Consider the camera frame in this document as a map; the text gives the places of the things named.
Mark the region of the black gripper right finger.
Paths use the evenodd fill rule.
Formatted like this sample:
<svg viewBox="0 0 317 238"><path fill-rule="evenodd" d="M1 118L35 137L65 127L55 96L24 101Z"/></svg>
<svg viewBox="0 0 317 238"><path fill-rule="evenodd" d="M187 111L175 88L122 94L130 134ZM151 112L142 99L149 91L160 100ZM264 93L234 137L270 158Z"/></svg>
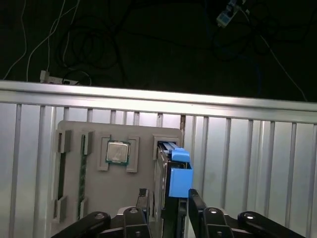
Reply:
<svg viewBox="0 0 317 238"><path fill-rule="evenodd" d="M223 210L207 207L195 189L188 192L188 213L197 238L300 238L301 235L269 218L246 211L234 219Z"/></svg>

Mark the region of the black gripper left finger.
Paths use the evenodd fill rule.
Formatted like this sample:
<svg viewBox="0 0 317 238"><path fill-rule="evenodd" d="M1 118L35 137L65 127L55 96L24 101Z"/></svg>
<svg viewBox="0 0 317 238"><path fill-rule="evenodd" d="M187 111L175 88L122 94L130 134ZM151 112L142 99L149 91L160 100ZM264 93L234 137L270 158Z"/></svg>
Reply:
<svg viewBox="0 0 317 238"><path fill-rule="evenodd" d="M106 212L92 212L69 225L53 238L150 238L150 191L139 189L136 206L121 208L113 218Z"/></svg>

